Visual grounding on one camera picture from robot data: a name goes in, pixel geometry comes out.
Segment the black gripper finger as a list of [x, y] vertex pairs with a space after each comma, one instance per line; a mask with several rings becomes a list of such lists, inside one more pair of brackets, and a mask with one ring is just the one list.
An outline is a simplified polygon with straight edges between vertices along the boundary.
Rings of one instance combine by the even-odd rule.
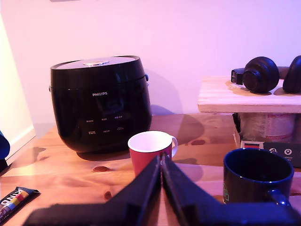
[[163, 155], [163, 187], [182, 226], [222, 226], [222, 204], [192, 182], [168, 155]]
[[160, 158], [155, 157], [130, 184], [106, 203], [103, 225], [145, 225], [160, 190]]

